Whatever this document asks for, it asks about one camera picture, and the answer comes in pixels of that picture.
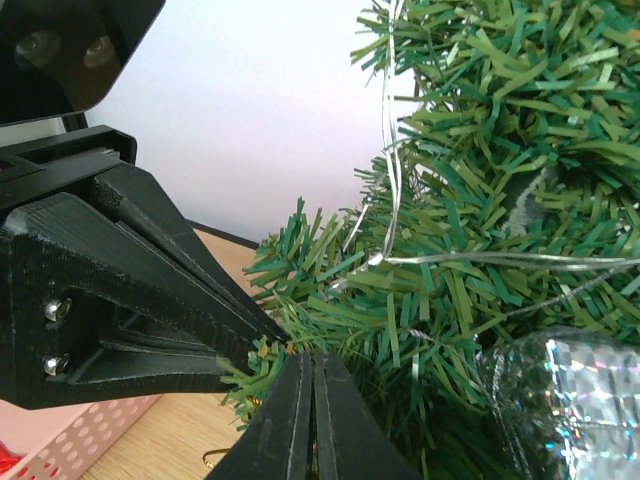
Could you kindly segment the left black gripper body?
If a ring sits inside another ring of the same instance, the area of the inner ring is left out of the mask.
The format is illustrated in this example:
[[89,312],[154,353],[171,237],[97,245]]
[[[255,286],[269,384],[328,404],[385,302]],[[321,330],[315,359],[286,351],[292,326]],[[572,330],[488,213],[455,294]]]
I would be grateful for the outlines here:
[[1,149],[1,217],[61,191],[77,193],[95,175],[136,162],[138,143],[101,125]]

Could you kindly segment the silver gift box ornament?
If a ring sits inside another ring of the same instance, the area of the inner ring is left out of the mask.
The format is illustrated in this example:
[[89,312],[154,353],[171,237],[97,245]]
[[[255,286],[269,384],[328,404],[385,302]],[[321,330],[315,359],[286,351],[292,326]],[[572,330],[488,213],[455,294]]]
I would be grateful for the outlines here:
[[638,478],[638,347],[553,328],[480,354],[477,371],[522,478]]

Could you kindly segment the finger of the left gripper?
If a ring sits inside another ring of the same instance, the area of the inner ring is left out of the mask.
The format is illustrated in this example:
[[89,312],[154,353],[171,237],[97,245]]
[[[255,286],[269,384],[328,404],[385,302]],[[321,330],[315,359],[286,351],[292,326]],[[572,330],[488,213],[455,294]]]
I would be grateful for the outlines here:
[[59,193],[1,227],[1,397],[30,410],[221,392],[279,326],[225,271],[173,259],[159,234]]
[[263,336],[287,339],[283,329],[215,260],[150,173],[133,166],[115,167],[94,178],[92,196],[99,207],[116,216],[186,275],[186,281],[196,290],[196,298],[188,304],[206,312],[217,330],[226,327],[248,343]]

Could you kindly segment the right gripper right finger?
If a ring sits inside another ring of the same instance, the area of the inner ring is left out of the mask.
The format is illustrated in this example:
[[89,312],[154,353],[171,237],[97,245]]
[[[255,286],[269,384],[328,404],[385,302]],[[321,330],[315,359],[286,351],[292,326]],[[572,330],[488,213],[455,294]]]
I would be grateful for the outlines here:
[[418,479],[417,471],[382,433],[340,358],[317,351],[313,361],[319,477]]

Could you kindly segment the clear led string lights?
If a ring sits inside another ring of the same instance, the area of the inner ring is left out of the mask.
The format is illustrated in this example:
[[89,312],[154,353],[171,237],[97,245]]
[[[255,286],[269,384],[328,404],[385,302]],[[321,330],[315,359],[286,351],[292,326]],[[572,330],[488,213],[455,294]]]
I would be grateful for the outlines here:
[[375,1],[385,265],[516,306],[639,303],[639,5]]

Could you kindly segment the small green christmas tree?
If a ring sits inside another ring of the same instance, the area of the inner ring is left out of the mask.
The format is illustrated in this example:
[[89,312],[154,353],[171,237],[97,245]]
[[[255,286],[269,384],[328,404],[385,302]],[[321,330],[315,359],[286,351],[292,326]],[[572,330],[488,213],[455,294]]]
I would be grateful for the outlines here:
[[514,479],[478,353],[553,326],[639,340],[639,5],[375,1],[354,62],[385,77],[360,211],[258,249],[254,421],[287,355],[337,352],[425,479]]

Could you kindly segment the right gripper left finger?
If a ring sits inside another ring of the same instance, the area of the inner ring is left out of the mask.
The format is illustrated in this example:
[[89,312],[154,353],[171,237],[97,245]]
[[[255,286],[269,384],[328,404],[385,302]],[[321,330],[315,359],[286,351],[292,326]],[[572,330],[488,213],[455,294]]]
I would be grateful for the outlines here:
[[247,430],[209,473],[210,480],[300,480],[311,453],[312,360],[284,362]]

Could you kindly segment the pink plastic basket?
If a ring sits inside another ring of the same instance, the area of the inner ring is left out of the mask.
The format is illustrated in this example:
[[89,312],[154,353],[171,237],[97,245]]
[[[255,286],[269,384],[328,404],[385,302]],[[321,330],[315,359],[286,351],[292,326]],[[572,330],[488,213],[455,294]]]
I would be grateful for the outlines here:
[[157,395],[27,410],[1,403],[1,443],[24,456],[3,479],[77,479]]

